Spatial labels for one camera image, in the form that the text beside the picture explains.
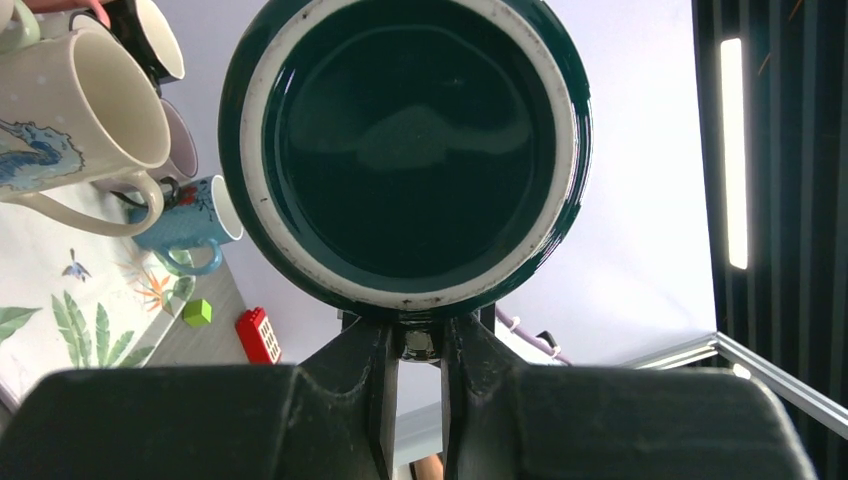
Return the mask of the dark teal mug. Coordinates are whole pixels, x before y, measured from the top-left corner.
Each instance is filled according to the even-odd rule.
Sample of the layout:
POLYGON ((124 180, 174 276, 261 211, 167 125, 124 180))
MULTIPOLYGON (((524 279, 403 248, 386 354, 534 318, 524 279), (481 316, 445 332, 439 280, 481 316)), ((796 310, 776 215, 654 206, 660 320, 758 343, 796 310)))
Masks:
POLYGON ((269 1, 217 134, 280 274, 339 310, 436 322, 512 293, 569 233, 591 93, 545 1, 269 1))

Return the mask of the light blue mug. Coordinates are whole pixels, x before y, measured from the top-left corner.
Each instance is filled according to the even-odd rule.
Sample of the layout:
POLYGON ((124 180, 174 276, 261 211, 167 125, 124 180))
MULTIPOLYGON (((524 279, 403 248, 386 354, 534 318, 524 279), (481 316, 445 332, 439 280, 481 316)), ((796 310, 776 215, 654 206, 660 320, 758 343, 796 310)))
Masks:
POLYGON ((187 275, 207 275, 223 261, 222 246, 240 240, 244 227, 236 212, 224 177, 213 175, 180 188, 175 206, 133 241, 159 254, 165 263, 187 275), (211 258, 202 266, 189 266, 173 258, 173 250, 207 248, 211 258))

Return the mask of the black faceted mug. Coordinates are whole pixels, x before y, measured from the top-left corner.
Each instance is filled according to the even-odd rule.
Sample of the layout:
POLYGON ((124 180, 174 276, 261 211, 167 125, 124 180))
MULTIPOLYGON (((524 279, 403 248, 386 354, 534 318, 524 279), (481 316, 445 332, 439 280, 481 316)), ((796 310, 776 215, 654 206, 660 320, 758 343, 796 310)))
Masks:
POLYGON ((184 79, 185 64, 178 40, 154 1, 110 1, 104 9, 112 34, 156 88, 184 79))

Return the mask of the light green mug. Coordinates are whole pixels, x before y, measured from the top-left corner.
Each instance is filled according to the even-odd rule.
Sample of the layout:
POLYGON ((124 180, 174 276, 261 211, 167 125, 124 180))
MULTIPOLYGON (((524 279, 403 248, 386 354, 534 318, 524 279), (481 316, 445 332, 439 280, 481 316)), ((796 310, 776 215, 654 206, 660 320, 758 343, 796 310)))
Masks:
POLYGON ((40 39, 40 25, 25 2, 1 0, 1 53, 29 47, 40 39))

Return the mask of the beige seahorse mug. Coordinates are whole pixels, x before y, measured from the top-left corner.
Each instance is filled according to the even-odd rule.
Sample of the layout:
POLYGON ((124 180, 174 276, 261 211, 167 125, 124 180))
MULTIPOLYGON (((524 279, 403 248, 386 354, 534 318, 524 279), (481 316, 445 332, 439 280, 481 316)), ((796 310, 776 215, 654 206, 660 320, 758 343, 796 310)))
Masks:
POLYGON ((118 42, 79 29, 2 55, 2 202, 99 235, 138 235, 163 212, 161 188, 149 172, 170 149, 160 98, 118 42), (142 219, 107 222, 45 194, 107 178, 142 195, 142 219))

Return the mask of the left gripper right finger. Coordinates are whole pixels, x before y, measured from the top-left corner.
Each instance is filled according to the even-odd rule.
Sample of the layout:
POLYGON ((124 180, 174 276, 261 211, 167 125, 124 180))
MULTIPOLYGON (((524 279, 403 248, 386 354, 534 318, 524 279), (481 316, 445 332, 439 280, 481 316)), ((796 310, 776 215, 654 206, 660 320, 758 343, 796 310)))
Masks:
POLYGON ((812 479, 776 396, 716 369, 531 364, 470 315, 445 325, 449 479, 812 479))

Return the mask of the mauve mug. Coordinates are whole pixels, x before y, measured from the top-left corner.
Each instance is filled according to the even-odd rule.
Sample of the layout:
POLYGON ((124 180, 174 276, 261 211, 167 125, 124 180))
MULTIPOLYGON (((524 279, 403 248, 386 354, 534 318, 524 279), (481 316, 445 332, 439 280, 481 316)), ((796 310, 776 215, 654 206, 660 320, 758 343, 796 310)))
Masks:
POLYGON ((182 116, 166 99, 160 100, 165 112, 171 138, 171 147, 166 162, 149 175, 154 180, 170 178, 182 185, 190 182, 198 172, 198 155, 194 140, 182 116))

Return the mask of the pink mug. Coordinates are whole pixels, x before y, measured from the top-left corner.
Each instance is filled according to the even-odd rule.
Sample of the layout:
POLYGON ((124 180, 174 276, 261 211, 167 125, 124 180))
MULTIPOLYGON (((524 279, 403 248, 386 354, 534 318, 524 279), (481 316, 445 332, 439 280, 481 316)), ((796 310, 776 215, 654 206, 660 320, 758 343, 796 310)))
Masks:
POLYGON ((24 4, 36 14, 51 14, 87 8, 106 27, 111 28, 111 19, 103 7, 102 0, 24 0, 24 4))

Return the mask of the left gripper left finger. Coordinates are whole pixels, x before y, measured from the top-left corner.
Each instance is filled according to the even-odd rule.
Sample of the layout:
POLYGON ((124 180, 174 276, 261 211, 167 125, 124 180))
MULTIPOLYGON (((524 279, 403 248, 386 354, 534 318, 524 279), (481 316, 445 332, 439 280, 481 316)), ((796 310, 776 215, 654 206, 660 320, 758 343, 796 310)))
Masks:
POLYGON ((388 479, 398 359, 360 320, 297 365, 67 370, 1 437, 5 479, 388 479))

